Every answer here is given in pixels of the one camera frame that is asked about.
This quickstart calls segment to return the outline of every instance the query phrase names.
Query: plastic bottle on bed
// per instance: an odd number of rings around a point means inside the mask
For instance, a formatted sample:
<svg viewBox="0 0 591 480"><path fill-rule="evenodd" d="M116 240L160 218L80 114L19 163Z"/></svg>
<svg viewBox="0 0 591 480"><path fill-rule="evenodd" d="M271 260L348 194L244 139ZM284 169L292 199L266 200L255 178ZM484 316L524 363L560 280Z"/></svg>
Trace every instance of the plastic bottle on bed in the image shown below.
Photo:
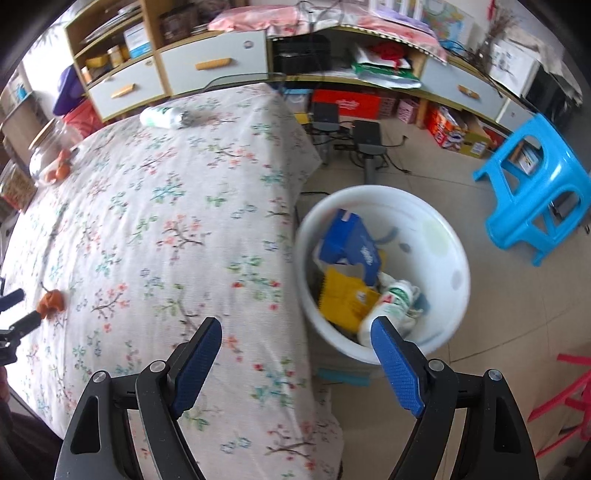
<svg viewBox="0 0 591 480"><path fill-rule="evenodd" d="M174 128L188 127L191 124L189 112L178 107L150 106L139 115L145 127Z"/></svg>

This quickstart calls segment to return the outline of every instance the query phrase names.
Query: pink basket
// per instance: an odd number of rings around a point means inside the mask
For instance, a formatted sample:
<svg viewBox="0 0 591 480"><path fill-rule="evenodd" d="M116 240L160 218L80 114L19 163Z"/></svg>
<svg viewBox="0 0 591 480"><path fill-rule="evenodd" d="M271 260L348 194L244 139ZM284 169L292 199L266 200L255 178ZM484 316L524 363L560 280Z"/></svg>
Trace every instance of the pink basket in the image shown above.
<svg viewBox="0 0 591 480"><path fill-rule="evenodd" d="M413 124L417 119L417 111L418 103L414 100L405 98L400 100L396 116L405 124Z"/></svg>

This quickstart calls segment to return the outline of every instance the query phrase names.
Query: wooden drawer handle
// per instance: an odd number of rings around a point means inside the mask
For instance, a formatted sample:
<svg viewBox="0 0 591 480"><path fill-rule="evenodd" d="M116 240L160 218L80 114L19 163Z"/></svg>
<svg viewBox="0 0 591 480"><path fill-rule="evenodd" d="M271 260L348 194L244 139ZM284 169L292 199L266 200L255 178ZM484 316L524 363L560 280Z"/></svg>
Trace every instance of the wooden drawer handle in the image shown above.
<svg viewBox="0 0 591 480"><path fill-rule="evenodd" d="M111 93L111 98L119 98L123 97L123 95L127 95L135 90L135 83L130 83L129 85L125 85L122 89L117 90L116 92Z"/></svg>
<svg viewBox="0 0 591 480"><path fill-rule="evenodd" d="M217 59L210 61L201 61L195 64L197 70L211 70L218 69L219 67L227 67L232 62L232 59Z"/></svg>
<svg viewBox="0 0 591 480"><path fill-rule="evenodd" d="M474 98L474 100L480 100L480 95L478 95L474 90L470 90L463 85L458 85L457 89L460 90L464 95Z"/></svg>

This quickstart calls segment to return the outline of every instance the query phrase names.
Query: glass jar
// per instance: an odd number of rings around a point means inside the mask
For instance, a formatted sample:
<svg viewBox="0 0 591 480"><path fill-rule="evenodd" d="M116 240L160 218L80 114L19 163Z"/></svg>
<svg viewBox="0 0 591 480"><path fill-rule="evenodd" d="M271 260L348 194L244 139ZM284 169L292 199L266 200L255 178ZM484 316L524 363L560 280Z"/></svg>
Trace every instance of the glass jar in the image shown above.
<svg viewBox="0 0 591 480"><path fill-rule="evenodd" d="M60 153L62 158L71 158L79 153L78 144L81 141L82 135L74 127L58 118L50 120L29 145L32 153L29 172L35 183L46 184L45 175L52 168L57 169Z"/></svg>

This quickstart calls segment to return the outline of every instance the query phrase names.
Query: blue plastic stool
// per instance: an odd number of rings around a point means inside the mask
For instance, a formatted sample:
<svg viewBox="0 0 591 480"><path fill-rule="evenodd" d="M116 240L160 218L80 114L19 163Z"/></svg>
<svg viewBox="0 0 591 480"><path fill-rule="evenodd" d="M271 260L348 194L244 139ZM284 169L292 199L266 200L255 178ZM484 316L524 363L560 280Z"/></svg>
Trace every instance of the blue plastic stool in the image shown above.
<svg viewBox="0 0 591 480"><path fill-rule="evenodd" d="M538 140L543 152L532 175L527 175L509 161L515 147L529 135ZM515 192L511 192L503 169L519 180ZM503 250L519 241L531 244L539 250L532 261L536 267L577 227L591 206L591 178L560 134L541 114L507 138L473 177L478 181L484 175L488 175L497 199L496 210L486 221L488 236ZM579 203L561 224L555 226L548 207L564 192L577 194ZM540 215L547 233L533 223Z"/></svg>

